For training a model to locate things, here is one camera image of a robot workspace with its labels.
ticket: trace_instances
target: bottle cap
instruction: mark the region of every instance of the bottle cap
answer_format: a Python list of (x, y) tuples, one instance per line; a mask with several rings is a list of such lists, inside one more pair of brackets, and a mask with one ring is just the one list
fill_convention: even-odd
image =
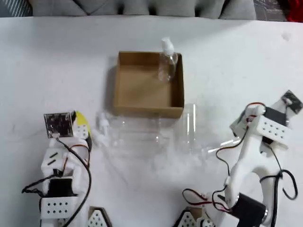
[(166, 55), (172, 55), (175, 52), (174, 45), (171, 43), (169, 37), (164, 37), (162, 39), (162, 49)]

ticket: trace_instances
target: gray sofa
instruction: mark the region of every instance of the gray sofa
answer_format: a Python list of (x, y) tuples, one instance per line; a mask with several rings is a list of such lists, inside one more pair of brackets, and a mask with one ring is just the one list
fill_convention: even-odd
[(253, 0), (29, 0), (29, 2), (34, 16), (125, 14), (243, 20), (256, 18)]

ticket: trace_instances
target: clear plastic bottle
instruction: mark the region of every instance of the clear plastic bottle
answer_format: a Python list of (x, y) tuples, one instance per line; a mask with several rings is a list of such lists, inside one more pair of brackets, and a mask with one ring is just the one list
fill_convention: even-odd
[(159, 59), (159, 80), (171, 81), (176, 74), (176, 65), (178, 62), (178, 54), (169, 37), (162, 39), (163, 52), (160, 53)]

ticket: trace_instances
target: perforated white bracket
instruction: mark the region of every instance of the perforated white bracket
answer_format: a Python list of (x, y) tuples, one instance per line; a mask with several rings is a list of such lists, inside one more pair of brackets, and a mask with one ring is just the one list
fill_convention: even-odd
[(196, 221), (193, 215), (189, 211), (184, 212), (181, 221), (178, 224), (178, 227), (195, 227), (195, 226), (196, 226)]
[(41, 219), (69, 218), (75, 211), (77, 196), (42, 198)]
[(94, 210), (89, 218), (88, 227), (108, 227), (100, 210)]
[(289, 140), (291, 137), (291, 129), (287, 128), (265, 116), (259, 116), (254, 121), (257, 133), (265, 136), (273, 141), (277, 141), (288, 148)]
[(74, 133), (75, 137), (85, 140), (89, 136), (89, 129), (88, 129), (87, 125), (85, 125), (85, 124), (76, 125), (73, 128), (73, 133)]
[(203, 221), (201, 221), (200, 226), (201, 227), (214, 227), (215, 225), (211, 220), (204, 219)]

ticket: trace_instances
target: table surface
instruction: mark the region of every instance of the table surface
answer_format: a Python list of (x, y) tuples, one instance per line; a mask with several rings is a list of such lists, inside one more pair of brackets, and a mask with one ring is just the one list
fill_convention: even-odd
[[(43, 114), (77, 109), (94, 125), (110, 106), (118, 51), (160, 51), (170, 36), (183, 54), (185, 100), (196, 103), (205, 135), (221, 140), (245, 104), (272, 105), (286, 90), (303, 99), (303, 25), (203, 18), (104, 16), (0, 19), (0, 223), (38, 225), (38, 197), (21, 189), (41, 177), (48, 146)], [(277, 227), (301, 223), (303, 114), (292, 119), (294, 136), (285, 168), (296, 176), (299, 197), (282, 196)], [(223, 157), (234, 164), (239, 149)], [(157, 157), (119, 160), (94, 148), (88, 203), (105, 207), (113, 226), (172, 226), (186, 204), (182, 189), (222, 187), (226, 166), (202, 163), (168, 149)], [(255, 176), (247, 194), (260, 194)], [(285, 180), (285, 187), (292, 190)]]

